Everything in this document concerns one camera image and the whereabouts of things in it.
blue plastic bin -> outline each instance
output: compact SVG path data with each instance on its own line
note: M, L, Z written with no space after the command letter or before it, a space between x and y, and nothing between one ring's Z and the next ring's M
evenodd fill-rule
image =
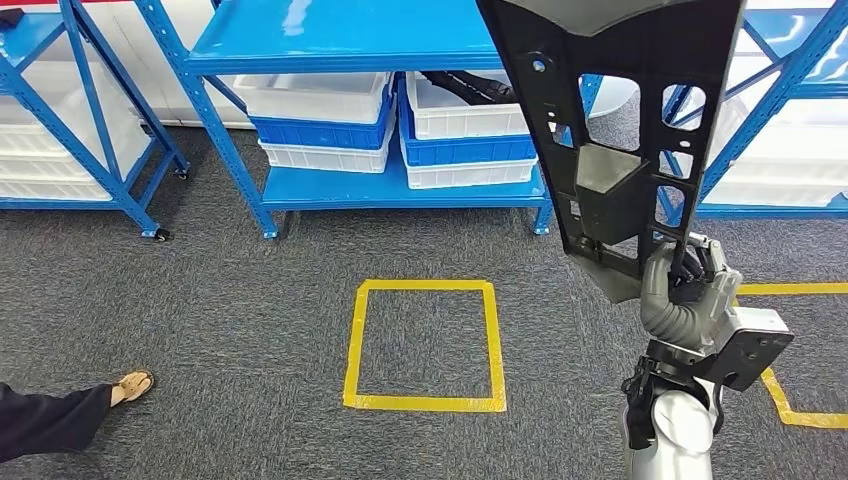
M536 157L530 135L417 140L406 80L398 78L398 115L406 163L412 167L457 163L527 160Z
M383 145L391 110L392 82L389 82L383 89L380 115L373 125L254 116L248 118L256 127L262 143L379 150Z

black trousers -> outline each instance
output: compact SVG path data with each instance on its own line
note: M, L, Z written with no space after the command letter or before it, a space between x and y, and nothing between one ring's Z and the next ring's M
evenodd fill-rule
M0 463L21 455L85 449L111 399L109 384L57 398L20 395L0 383Z

person's leg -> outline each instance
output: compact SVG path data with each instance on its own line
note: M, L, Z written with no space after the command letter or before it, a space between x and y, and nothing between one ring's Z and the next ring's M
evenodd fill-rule
M85 449L110 407L135 400L152 384L149 373L133 372L115 385L58 398L21 395L0 383L0 463L21 455Z

foot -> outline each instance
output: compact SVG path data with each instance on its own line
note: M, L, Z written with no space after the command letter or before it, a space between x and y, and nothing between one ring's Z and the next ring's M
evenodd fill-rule
M136 370L118 380L112 387L111 406L132 402L147 393L153 386L153 374L146 370Z

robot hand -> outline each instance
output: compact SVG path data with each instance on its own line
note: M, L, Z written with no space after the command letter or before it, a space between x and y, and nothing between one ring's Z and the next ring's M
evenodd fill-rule
M645 330L658 340L701 351L714 344L716 326L727 319L742 275L727 265L718 241L695 234L690 239L697 258L690 255L686 263L693 277L673 288L687 289L686 296L694 299L679 304L670 299L670 294L674 297L669 274L675 246L664 243L645 264L641 319Z

